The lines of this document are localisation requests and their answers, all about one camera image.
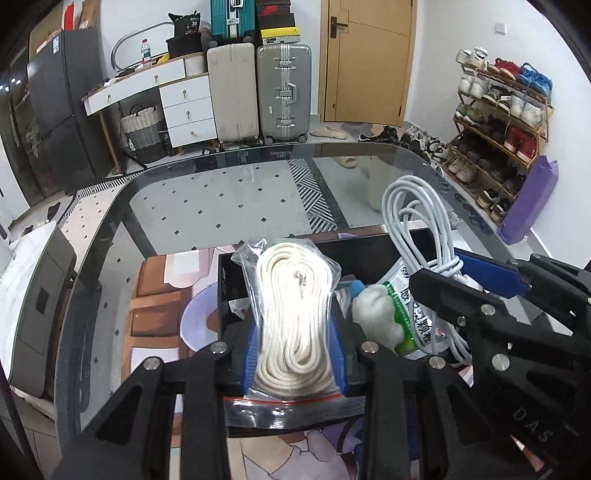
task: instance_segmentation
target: door handle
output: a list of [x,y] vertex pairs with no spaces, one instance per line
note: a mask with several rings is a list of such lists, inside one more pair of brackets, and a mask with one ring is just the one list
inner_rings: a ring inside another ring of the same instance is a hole
[[348,26],[348,23],[338,23],[336,17],[330,17],[330,38],[336,38],[337,27],[347,28]]
[[287,86],[291,87],[292,90],[292,94],[291,94],[291,100],[287,101],[288,105],[291,105],[292,103],[296,103],[297,102],[297,85],[295,83],[291,83],[291,82],[287,82]]

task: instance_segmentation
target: suitcase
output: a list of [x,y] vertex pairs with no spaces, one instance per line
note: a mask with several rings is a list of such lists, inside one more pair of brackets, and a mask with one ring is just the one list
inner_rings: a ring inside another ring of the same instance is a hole
[[238,142],[259,134],[255,47],[237,43],[207,51],[217,137]]
[[312,51],[307,45],[268,45],[256,51],[259,111],[265,145],[305,143],[310,129]]
[[211,0],[212,37],[221,35],[225,40],[254,39],[255,0]]

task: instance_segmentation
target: red sneaker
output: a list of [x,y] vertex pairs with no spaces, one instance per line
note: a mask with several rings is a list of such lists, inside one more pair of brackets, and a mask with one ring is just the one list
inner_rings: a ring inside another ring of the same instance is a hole
[[515,153],[521,146],[522,136],[525,132],[521,128],[511,125],[505,136],[505,148]]
[[538,155],[538,141],[529,133],[521,131],[521,146],[517,152],[517,156],[530,163]]
[[512,61],[497,59],[493,66],[488,66],[489,70],[495,73],[499,73],[505,77],[515,81],[515,77],[521,74],[521,67],[516,65]]

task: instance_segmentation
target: teal suitcase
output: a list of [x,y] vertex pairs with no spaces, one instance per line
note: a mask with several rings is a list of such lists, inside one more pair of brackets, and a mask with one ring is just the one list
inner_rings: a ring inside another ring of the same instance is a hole
[[212,36],[252,42],[255,32],[255,0],[211,0]]

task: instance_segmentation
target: suitcase handle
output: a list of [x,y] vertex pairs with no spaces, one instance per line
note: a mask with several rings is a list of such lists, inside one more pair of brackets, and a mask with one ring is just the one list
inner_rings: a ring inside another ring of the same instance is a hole
[[288,100],[287,104],[291,105],[297,101],[297,85],[295,83],[287,82],[287,86],[291,87],[293,94],[291,95],[291,100]]

